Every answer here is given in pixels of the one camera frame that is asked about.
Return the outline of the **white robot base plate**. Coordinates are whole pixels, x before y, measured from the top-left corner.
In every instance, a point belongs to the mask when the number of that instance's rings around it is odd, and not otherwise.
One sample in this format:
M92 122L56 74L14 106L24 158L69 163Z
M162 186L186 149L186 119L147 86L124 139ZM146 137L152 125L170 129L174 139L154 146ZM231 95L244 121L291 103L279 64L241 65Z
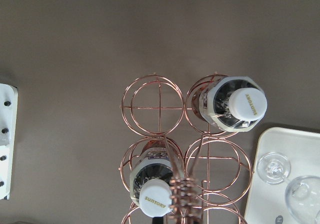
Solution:
M9 84L0 85L0 198L8 200L14 156L18 110L18 89Z

